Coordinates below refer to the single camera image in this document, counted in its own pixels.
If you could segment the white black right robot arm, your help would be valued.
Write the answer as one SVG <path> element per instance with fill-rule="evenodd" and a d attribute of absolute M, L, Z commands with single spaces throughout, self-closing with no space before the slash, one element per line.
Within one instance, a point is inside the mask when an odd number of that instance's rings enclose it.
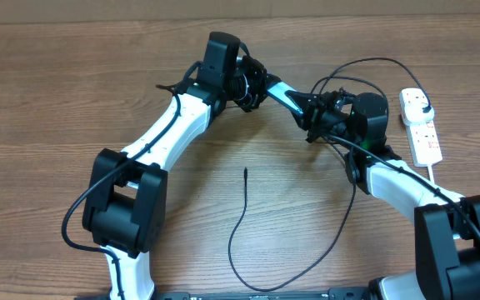
<path fill-rule="evenodd" d="M 480 195 L 464 197 L 414 172 L 386 144 L 388 101 L 376 93 L 286 91 L 309 140 L 348 149 L 347 175 L 414 226 L 415 269 L 372 282 L 376 299 L 480 299 Z"/>

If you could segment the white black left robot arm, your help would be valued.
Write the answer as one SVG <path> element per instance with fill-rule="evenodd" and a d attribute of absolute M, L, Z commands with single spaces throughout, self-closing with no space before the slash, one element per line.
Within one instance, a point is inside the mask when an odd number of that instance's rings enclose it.
<path fill-rule="evenodd" d="M 135 142 L 95 158 L 82 226 L 92 234 L 93 251 L 109 261 L 109 299 L 150 299 L 155 285 L 149 252 L 165 218 L 168 173 L 187 146 L 234 102 L 244 112 L 271 97 L 295 113 L 286 93 L 290 86 L 225 32 L 211 32 L 204 57 L 178 83 L 166 89 L 172 100 L 163 115 Z"/>

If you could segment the Samsung Galaxy smartphone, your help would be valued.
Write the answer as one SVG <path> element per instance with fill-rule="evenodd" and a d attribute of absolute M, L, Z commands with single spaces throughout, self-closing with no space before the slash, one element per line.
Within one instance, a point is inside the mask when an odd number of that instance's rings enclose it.
<path fill-rule="evenodd" d="M 286 94 L 295 92 L 295 89 L 283 81 L 270 82 L 267 86 L 267 95 L 288 109 L 292 115 L 301 117 L 303 110 Z"/>

